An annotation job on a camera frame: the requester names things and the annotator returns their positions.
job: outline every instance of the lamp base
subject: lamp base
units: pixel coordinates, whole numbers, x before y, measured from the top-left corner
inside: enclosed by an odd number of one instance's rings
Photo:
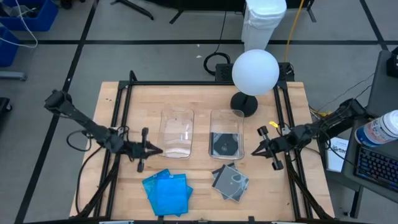
[[[244,117],[247,118],[256,112],[258,102],[255,96],[249,96],[239,92],[232,96],[230,107],[232,110],[242,111]]]

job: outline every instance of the blue bin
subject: blue bin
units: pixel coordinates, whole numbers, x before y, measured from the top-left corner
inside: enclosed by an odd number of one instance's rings
[[[15,0],[3,0],[7,6],[17,5]],[[57,16],[58,8],[51,0],[18,0],[19,5],[41,6],[35,18],[26,18],[24,21],[30,31],[48,31]],[[0,17],[0,22],[9,30],[26,30],[20,17]]]
[[[5,27],[0,27],[0,37],[4,40],[8,40],[12,43],[19,43],[17,37],[15,37],[11,32]],[[18,46],[7,43],[0,40],[0,67],[8,67],[12,65],[15,55],[17,53]]]

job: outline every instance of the desk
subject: desk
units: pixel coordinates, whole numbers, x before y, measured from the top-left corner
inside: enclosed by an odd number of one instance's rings
[[[303,83],[288,83],[288,87],[295,123],[311,122]],[[102,84],[94,115],[94,121],[98,124],[110,126],[117,90],[118,82]],[[237,91],[238,89],[232,85],[133,86],[127,117],[127,125],[131,129],[129,138],[141,141],[141,129],[148,127],[148,140],[156,144],[161,110],[165,106],[191,108],[195,113],[192,153],[188,159],[150,157],[142,173],[136,172],[137,161],[130,162],[126,156],[122,156],[113,204],[113,220],[156,220],[157,217],[150,207],[142,186],[142,180],[165,168],[170,169],[172,174],[185,173],[187,184],[193,187],[189,213],[180,218],[166,216],[165,220],[246,221],[248,216],[254,216],[256,221],[294,220],[286,169],[274,171],[271,166],[272,159],[250,155],[261,140],[257,133],[258,127],[267,125],[270,138],[278,136],[275,128],[268,124],[269,121],[278,120],[273,91],[265,96],[257,97],[259,106],[256,113],[244,120],[245,157],[235,162],[239,171],[250,178],[244,197],[239,203],[223,200],[221,194],[211,187],[213,183],[211,171],[229,162],[212,159],[208,155],[210,112],[213,109],[229,108],[229,101]],[[122,111],[121,108],[118,125],[121,122]],[[313,142],[309,147],[317,149],[316,145]],[[87,152],[85,159],[93,151]],[[102,150],[95,155],[82,173],[79,193],[80,208],[87,204],[97,189],[104,152],[105,150]],[[309,191],[325,211],[334,217],[320,156],[304,149],[302,159]],[[298,195],[303,217],[305,212],[302,196],[300,193]],[[107,199],[108,193],[105,192],[101,215],[105,213]],[[75,214],[75,208],[72,206],[71,215]]]
[[[369,97],[368,105],[366,107],[366,112],[368,115],[373,116],[375,118],[382,116],[390,111],[396,110],[398,108],[397,101],[391,101],[389,97],[386,96],[396,96],[398,94],[397,86],[398,79],[389,77],[387,75],[387,60],[391,57],[391,52],[387,50],[382,50],[379,53],[379,58],[377,60],[376,71],[374,72],[374,78],[372,83],[371,94]],[[339,133],[352,128],[351,136],[349,139],[349,144],[346,153],[346,160],[355,164],[355,160],[357,157],[357,148],[358,143],[355,140],[354,132],[360,126],[368,123],[367,119],[357,119],[357,120],[348,120],[347,122],[342,122],[342,125],[336,125],[332,127],[328,134],[332,138],[333,136],[337,136]],[[390,157],[397,159],[398,142],[390,142],[383,146],[375,147],[373,150],[381,151],[390,155]],[[359,207],[361,204],[361,197],[364,188],[372,190],[373,192],[382,195],[385,198],[392,200],[393,202],[398,203],[398,194],[397,192],[393,192],[389,189],[385,189],[377,184],[374,184],[370,181],[364,180],[354,175],[354,167],[344,162],[341,173],[335,172],[326,172],[326,176],[329,179],[333,179],[345,187],[348,187],[355,191],[353,206],[351,207],[351,212],[349,213],[350,217],[357,218],[359,215]]]

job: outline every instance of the transparent box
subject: transparent box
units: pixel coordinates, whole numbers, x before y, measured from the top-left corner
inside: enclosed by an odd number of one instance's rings
[[[217,159],[244,157],[243,119],[240,110],[212,110],[210,114],[209,155]]]
[[[161,112],[158,147],[161,156],[186,158],[191,154],[193,117],[191,109],[163,109]]]

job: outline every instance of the yellow clip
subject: yellow clip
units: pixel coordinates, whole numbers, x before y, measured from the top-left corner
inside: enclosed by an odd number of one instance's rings
[[[279,125],[277,123],[273,122],[273,121],[270,121],[269,124],[272,125],[275,128],[279,127]]]

